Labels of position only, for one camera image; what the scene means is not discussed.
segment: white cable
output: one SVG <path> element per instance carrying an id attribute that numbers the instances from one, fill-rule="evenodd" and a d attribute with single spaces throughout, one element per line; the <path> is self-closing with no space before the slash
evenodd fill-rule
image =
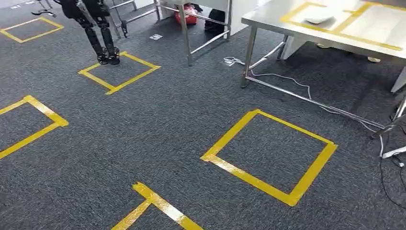
<path id="1" fill-rule="evenodd" d="M 245 65 L 244 62 L 242 62 L 240 59 L 235 58 L 235 57 L 225 57 L 225 58 L 224 58 L 224 61 L 232 61 L 232 62 L 241 64 L 241 65 L 243 65 L 243 66 Z"/>
<path id="2" fill-rule="evenodd" d="M 383 140 L 382 140 L 382 135 L 379 135 L 379 140 L 381 141 L 381 152 L 379 153 L 379 157 L 382 158 L 382 154 L 383 154 Z"/>
<path id="3" fill-rule="evenodd" d="M 242 62 L 240 59 L 235 58 L 235 57 L 225 57 L 225 58 L 224 58 L 224 61 L 232 61 L 232 62 L 241 64 L 241 65 L 245 65 L 244 62 Z M 256 76 L 256 77 L 260 77 L 260 76 L 277 76 L 277 77 L 280 77 L 280 78 L 290 79 L 290 80 L 294 81 L 294 83 L 296 83 L 297 85 L 306 87 L 306 88 L 307 88 L 307 94 L 309 95 L 309 99 L 312 100 L 312 95 L 311 95 L 311 93 L 310 93 L 310 86 L 300 84 L 300 83 L 299 83 L 298 81 L 296 81 L 296 79 L 294 79 L 294 78 L 289 78 L 289 77 L 285 77 L 285 76 L 282 76 L 282 75 L 279 75 L 279 74 L 274 74 L 274 73 L 255 74 L 253 70 L 251 70 L 251 73 L 252 73 L 252 75 L 254 75 L 254 76 Z M 330 110 L 328 110 L 328 109 L 326 109 L 326 108 L 324 108 L 324 107 L 321 107 L 321 106 L 319 106 L 319 107 L 322 108 L 322 109 L 324 109 L 325 111 L 331 113 L 331 114 L 340 114 L 340 113 L 337 113 L 337 112 L 330 111 Z M 364 122 L 362 122 L 362 121 L 358 121 L 358 122 L 360 122 L 367 130 L 376 133 L 375 130 L 369 128 Z"/>

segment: yellow tape square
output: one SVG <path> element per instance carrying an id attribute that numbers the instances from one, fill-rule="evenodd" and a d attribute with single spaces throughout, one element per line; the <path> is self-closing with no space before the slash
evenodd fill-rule
<path id="1" fill-rule="evenodd" d="M 29 103 L 30 105 L 32 105 L 33 107 L 35 107 L 36 109 L 38 109 L 41 113 L 45 114 L 49 119 L 53 120 L 54 123 L 50 124 L 49 126 L 43 128 L 42 130 L 32 134 L 31 136 L 25 138 L 24 140 L 8 147 L 6 150 L 4 151 L 0 151 L 0 160 L 8 155 L 10 155 L 11 153 L 19 150 L 20 148 L 28 145 L 29 143 L 35 141 L 36 139 L 42 137 L 43 135 L 49 133 L 50 131 L 54 130 L 57 127 L 64 127 L 67 126 L 69 123 L 63 119 L 61 116 L 59 116 L 58 114 L 56 114 L 54 111 L 52 111 L 51 109 L 49 109 L 48 107 L 46 107 L 44 104 L 42 104 L 41 102 L 39 102 L 37 99 L 35 99 L 34 97 L 28 95 L 25 96 L 21 101 L 16 102 L 14 104 L 11 104 L 3 109 L 0 109 L 0 115 L 9 112 L 25 103 Z"/>
<path id="2" fill-rule="evenodd" d="M 316 30 L 316 31 L 320 31 L 320 32 L 323 32 L 323 33 L 327 33 L 327 34 L 332 34 L 332 35 L 336 35 L 336 36 L 349 38 L 349 39 L 352 39 L 352 40 L 355 40 L 355 41 L 364 42 L 364 43 L 374 45 L 374 46 L 381 46 L 381 47 L 392 49 L 392 50 L 402 51 L 403 48 L 399 47 L 399 46 L 393 46 L 393 45 L 388 44 L 388 43 L 377 42 L 377 41 L 373 41 L 373 40 L 358 37 L 358 36 L 348 35 L 348 34 L 344 34 L 342 32 L 344 29 L 349 27 L 354 21 L 356 21 L 362 14 L 364 14 L 371 6 L 376 6 L 376 5 L 383 6 L 383 7 L 388 7 L 388 8 L 392 8 L 392 9 L 397 9 L 397 10 L 401 10 L 401 11 L 406 11 L 405 8 L 394 7 L 394 6 L 391 6 L 391 5 L 384 5 L 384 4 L 380 4 L 380 3 L 376 3 L 376 2 L 368 2 L 368 1 L 366 1 L 356 11 L 344 10 L 344 12 L 350 13 L 350 16 L 347 19 L 345 19 L 342 23 L 335 26 L 334 29 L 329 30 L 329 29 L 326 29 L 326 28 L 321 28 L 318 25 L 312 25 L 311 23 L 300 23 L 300 22 L 295 22 L 293 20 L 293 18 L 295 16 L 297 16 L 298 14 L 300 14 L 301 12 L 303 12 L 304 10 L 306 10 L 310 6 L 326 7 L 325 5 L 321 5 L 321 4 L 314 3 L 314 2 L 305 2 L 301 6 L 299 6 L 298 8 L 296 8 L 296 9 L 288 12 L 284 16 L 282 16 L 280 18 L 280 20 L 281 20 L 281 22 L 293 24 L 293 25 L 304 27 L 304 28 L 307 28 L 307 29 Z"/>
<path id="3" fill-rule="evenodd" d="M 177 222 L 185 230 L 203 230 L 199 225 L 177 210 L 168 201 L 161 198 L 158 194 L 148 188 L 145 184 L 137 182 L 133 185 L 133 189 L 145 198 L 136 209 L 130 212 L 120 222 L 118 222 L 112 230 L 126 230 L 145 212 L 150 205 L 155 205 L 159 210 L 165 213 L 172 220 Z"/>
<path id="4" fill-rule="evenodd" d="M 137 80 L 139 80 L 140 78 L 145 77 L 146 75 L 148 75 L 148 74 L 154 72 L 155 70 L 161 68 L 161 66 L 156 66 L 156 65 L 151 64 L 151 63 L 149 63 L 149 62 L 147 62 L 147 61 L 144 61 L 144 60 L 142 60 L 142 59 L 139 59 L 139 58 L 137 58 L 137 57 L 135 57 L 135 56 L 133 56 L 133 55 L 130 55 L 130 54 L 127 53 L 127 51 L 121 52 L 120 55 L 121 55 L 121 56 L 125 56 L 125 57 L 127 57 L 127 58 L 130 58 L 131 60 L 134 60 L 134 61 L 136 61 L 136 62 L 139 62 L 139 63 L 141 63 L 141 64 L 143 64 L 143 65 L 149 66 L 149 67 L 151 67 L 151 69 L 149 69 L 149 70 L 147 70 L 147 71 L 145 71 L 145 72 L 143 72 L 143 73 L 141 73 L 141 74 L 139 74 L 139 75 L 137 75 L 137 76 L 131 78 L 130 80 L 128 80 L 128 81 L 126 81 L 126 82 L 124 82 L 124 83 L 122 83 L 122 84 L 120 84 L 120 85 L 118 85 L 118 86 L 113 86 L 113 85 L 111 85 L 111 84 L 109 84 L 109 83 L 103 81 L 102 79 L 100 79 L 100 78 L 94 76 L 93 74 L 89 73 L 90 70 L 99 67 L 99 66 L 100 66 L 99 63 L 97 63 L 97 64 L 95 64 L 95 65 L 92 65 L 92 66 L 90 66 L 90 67 L 88 67 L 88 68 L 86 68 L 86 69 L 83 69 L 83 70 L 79 71 L 78 74 L 82 74 L 82 75 L 84 75 L 84 76 L 86 76 L 86 77 L 92 79 L 93 81 L 99 83 L 100 85 L 106 87 L 107 89 L 110 90 L 110 91 L 108 91 L 108 92 L 106 93 L 106 95 L 111 95 L 111 94 L 113 94 L 113 93 L 119 91 L 120 89 L 124 88 L 125 86 L 127 86 L 127 85 L 133 83 L 134 81 L 137 81 Z"/>
<path id="5" fill-rule="evenodd" d="M 250 175 L 249 173 L 235 167 L 234 165 L 226 162 L 225 160 L 217 157 L 217 154 L 226 146 L 228 142 L 231 141 L 241 130 L 244 128 L 256 115 L 263 115 L 267 118 L 270 118 L 274 121 L 282 123 L 290 128 L 293 128 L 297 131 L 305 133 L 313 138 L 316 138 L 324 143 L 326 146 L 319 153 L 315 161 L 310 165 L 307 171 L 304 173 L 303 177 L 299 180 L 298 184 L 294 189 L 289 193 L 282 192 L 281 190 L 263 182 L 262 180 Z M 290 205 L 295 206 L 306 190 L 309 188 L 311 183 L 317 177 L 318 173 L 327 163 L 328 159 L 336 150 L 337 145 L 332 141 L 327 140 L 317 134 L 311 133 L 303 128 L 297 127 L 291 123 L 283 121 L 277 117 L 274 117 L 270 114 L 264 113 L 263 111 L 257 109 L 251 112 L 248 112 L 244 117 L 241 118 L 227 133 L 222 136 L 200 159 L 204 161 L 209 161 L 220 168 L 226 170 L 227 172 L 233 174 L 234 176 L 240 178 L 241 180 L 249 183 L 250 185 L 264 191 L 265 193 L 273 196 L 274 198 Z"/>
<path id="6" fill-rule="evenodd" d="M 25 24 L 28 24 L 28 23 L 32 23 L 32 22 L 35 22 L 35 21 L 38 21 L 38 20 L 44 21 L 44 22 L 46 22 L 46 23 L 49 23 L 49 24 L 55 26 L 56 29 L 47 31 L 47 32 L 42 33 L 42 34 L 39 34 L 39 35 L 35 35 L 35 36 L 33 36 L 33 37 L 30 37 L 30 38 L 27 38 L 27 39 L 24 39 L 24 40 L 21 40 L 21 39 L 17 38 L 16 36 L 14 36 L 14 35 L 10 34 L 9 32 L 7 32 L 7 30 L 10 30 L 10 29 L 12 29 L 12 28 L 15 28 L 15 27 L 18 27 L 18 26 L 21 26 L 21 25 L 25 25 Z M 18 25 L 14 25 L 14 26 L 11 26 L 11 27 L 8 27 L 8 28 L 5 28 L 5 29 L 0 29 L 0 33 L 6 35 L 7 37 L 9 37 L 9 38 L 11 38 L 11 39 L 13 39 L 14 41 L 17 41 L 17 42 L 19 42 L 19 43 L 23 43 L 23 42 L 28 42 L 28 41 L 31 41 L 31 40 L 33 40 L 33 39 L 36 39 L 36 38 L 39 38 L 39 37 L 42 37 L 42 36 L 51 34 L 51 33 L 55 32 L 55 31 L 61 30 L 61 29 L 63 29 L 63 28 L 64 28 L 64 26 L 59 25 L 59 24 L 57 24 L 57 23 L 55 23 L 55 22 L 53 22 L 53 21 L 51 21 L 51 20 L 49 20 L 49 19 L 46 19 L 46 18 L 44 18 L 44 17 L 39 17 L 39 18 L 32 19 L 32 20 L 30 20 L 30 21 L 27 21 L 27 22 L 24 22 L 24 23 L 21 23 L 21 24 L 18 24 Z"/>

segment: red bag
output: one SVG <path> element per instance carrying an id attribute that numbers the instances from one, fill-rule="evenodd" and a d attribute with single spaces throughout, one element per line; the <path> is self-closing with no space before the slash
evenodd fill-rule
<path id="1" fill-rule="evenodd" d="M 197 14 L 197 11 L 194 9 L 193 6 L 185 5 L 183 8 L 185 9 L 185 12 L 187 12 L 187 13 Z M 175 12 L 175 19 L 180 24 L 179 12 Z M 190 15 L 185 15 L 185 19 L 186 19 L 186 24 L 187 25 L 196 25 L 196 23 L 197 23 L 197 18 L 196 17 L 190 16 Z"/>

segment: stainless steel table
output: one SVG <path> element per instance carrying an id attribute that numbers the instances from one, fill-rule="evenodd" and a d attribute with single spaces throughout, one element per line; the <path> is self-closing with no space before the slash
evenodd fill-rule
<path id="1" fill-rule="evenodd" d="M 335 18 L 321 24 L 311 24 L 304 20 L 306 11 L 314 7 L 334 6 L 340 9 Z M 323 108 L 340 113 L 357 121 L 379 128 L 373 137 L 392 130 L 406 115 L 406 99 L 399 106 L 393 122 L 381 125 L 341 109 L 302 97 L 275 85 L 260 81 L 249 72 L 267 60 L 271 54 L 278 52 L 278 59 L 287 49 L 289 37 L 305 41 L 322 43 L 326 46 L 347 50 L 353 53 L 400 61 L 406 66 L 406 1 L 404 0 L 271 0 L 259 9 L 242 18 L 242 23 L 251 26 L 248 42 L 246 66 L 241 79 L 241 87 L 247 81 L 254 81 L 264 86 L 290 94 L 302 100 L 317 104 Z M 283 41 L 258 62 L 251 64 L 253 47 L 258 28 L 284 34 Z"/>
<path id="2" fill-rule="evenodd" d="M 218 1 L 222 1 L 224 4 L 218 4 L 218 3 L 214 4 L 214 2 L 216 2 L 216 1 L 213 1 L 213 0 L 210 1 L 210 2 L 207 2 L 206 0 L 166 0 L 166 2 L 168 4 L 172 4 L 172 5 L 175 6 L 175 8 L 171 8 L 171 7 L 160 4 L 160 1 L 158 1 L 158 0 L 153 0 L 153 4 L 155 6 L 154 9 L 149 10 L 149 11 L 147 11 L 147 12 L 145 12 L 145 13 L 139 15 L 139 16 L 136 16 L 134 18 L 131 18 L 129 20 L 126 20 L 126 23 L 133 22 L 133 21 L 135 21 L 137 19 L 140 19 L 142 17 L 150 15 L 150 14 L 152 14 L 154 12 L 157 13 L 158 21 L 160 21 L 161 17 L 160 17 L 160 14 L 159 14 L 159 8 L 164 8 L 164 9 L 167 9 L 167 10 L 170 10 L 170 11 L 179 12 L 180 25 L 181 25 L 182 31 L 183 31 L 184 43 L 185 43 L 185 49 L 186 49 L 186 55 L 187 55 L 187 59 L 188 59 L 188 64 L 191 66 L 192 65 L 192 55 L 193 54 L 195 54 L 199 50 L 203 49 L 204 47 L 208 46 L 209 44 L 213 43 L 214 41 L 216 41 L 216 40 L 218 40 L 218 39 L 220 39 L 220 38 L 222 38 L 224 36 L 226 37 L 227 40 L 230 39 L 230 36 L 231 36 L 231 16 L 232 16 L 231 10 L 232 10 L 232 7 L 233 7 L 233 0 L 218 0 Z M 208 3 L 211 3 L 213 5 L 225 5 L 226 6 L 225 8 L 227 8 L 227 9 L 223 9 L 224 8 L 224 6 L 223 6 L 223 8 L 221 8 L 221 10 L 227 11 L 227 13 L 228 13 L 228 18 L 226 19 L 227 21 L 226 22 L 220 22 L 220 21 L 208 18 L 208 17 L 198 15 L 198 14 L 190 14 L 188 12 L 185 12 L 184 8 L 183 8 L 183 5 L 186 4 L 186 3 L 202 3 L 202 5 L 204 5 L 204 6 L 207 6 L 206 4 L 208 4 Z M 125 6 L 127 4 L 133 4 L 134 9 L 135 10 L 137 9 L 134 0 L 129 0 L 129 1 L 126 1 L 126 2 L 123 2 L 121 4 L 118 4 L 118 5 L 115 5 L 115 6 L 111 7 L 110 10 L 115 9 L 116 12 L 117 12 L 118 17 L 120 18 L 120 14 L 119 14 L 117 8 L 121 7 L 121 6 Z M 193 16 L 193 17 L 203 19 L 203 20 L 206 20 L 206 21 L 211 21 L 213 23 L 217 23 L 217 24 L 220 24 L 220 25 L 224 25 L 225 27 L 227 27 L 227 29 L 224 32 L 222 32 L 221 34 L 218 34 L 214 38 L 210 39 L 209 41 L 207 41 L 203 45 L 199 46 L 198 48 L 196 48 L 194 50 L 191 50 L 191 46 L 190 46 L 190 42 L 189 42 L 188 27 L 187 27 L 186 18 L 185 18 L 186 15 Z M 114 31 L 116 32 L 117 37 L 121 38 L 120 33 L 118 31 L 118 27 L 122 27 L 122 23 L 116 24 L 113 21 L 112 18 L 109 18 L 109 20 L 111 20 L 111 23 L 112 23 L 112 25 L 114 27 Z"/>

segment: humanoid robot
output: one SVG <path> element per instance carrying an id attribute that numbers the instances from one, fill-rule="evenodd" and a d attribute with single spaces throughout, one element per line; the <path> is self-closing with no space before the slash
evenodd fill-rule
<path id="1" fill-rule="evenodd" d="M 76 20 L 85 29 L 86 35 L 91 46 L 97 54 L 97 60 L 100 64 L 117 65 L 120 63 L 120 50 L 114 47 L 113 38 L 109 29 L 107 17 L 110 17 L 109 7 L 103 0 L 54 0 L 62 6 L 62 11 L 67 18 Z M 32 13 L 39 15 L 42 13 L 51 13 L 49 10 Z M 100 31 L 106 47 L 102 47 L 93 30 L 93 21 L 100 27 Z"/>

